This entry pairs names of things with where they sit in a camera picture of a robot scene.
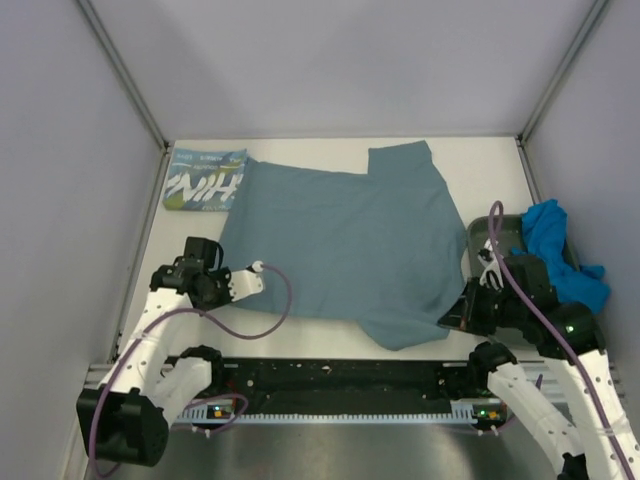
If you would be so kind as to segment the grey-blue t shirt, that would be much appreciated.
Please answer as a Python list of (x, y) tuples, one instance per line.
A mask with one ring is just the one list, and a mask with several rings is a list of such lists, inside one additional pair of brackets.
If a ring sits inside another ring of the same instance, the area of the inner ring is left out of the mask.
[(250, 160), (220, 241), (230, 268), (285, 275), (243, 308), (290, 301), (392, 351), (444, 339), (437, 322), (465, 287), (465, 227), (425, 141), (371, 149), (364, 174)]

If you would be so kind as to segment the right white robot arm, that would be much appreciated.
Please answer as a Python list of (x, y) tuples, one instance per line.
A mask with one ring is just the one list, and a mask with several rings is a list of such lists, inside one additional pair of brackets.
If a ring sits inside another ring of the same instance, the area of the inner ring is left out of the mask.
[(533, 437), (559, 479), (636, 479), (639, 442), (616, 391), (604, 339), (588, 307), (562, 303), (544, 262), (480, 252), (472, 277), (440, 325), (489, 337), (519, 331), (555, 377), (563, 414), (530, 381), (509, 348), (485, 341), (470, 353), (467, 384), (501, 400)]

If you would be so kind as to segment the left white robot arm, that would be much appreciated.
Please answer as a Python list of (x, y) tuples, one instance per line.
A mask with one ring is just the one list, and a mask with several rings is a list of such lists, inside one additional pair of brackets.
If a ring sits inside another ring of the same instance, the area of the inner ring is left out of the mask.
[(214, 240), (189, 237), (184, 252), (151, 276), (143, 313), (125, 350), (95, 388), (84, 388), (76, 411), (86, 453), (100, 460), (154, 466), (172, 424), (201, 392), (216, 396), (227, 374), (215, 357), (187, 357), (176, 372), (161, 374), (183, 321), (231, 301), (230, 271)]

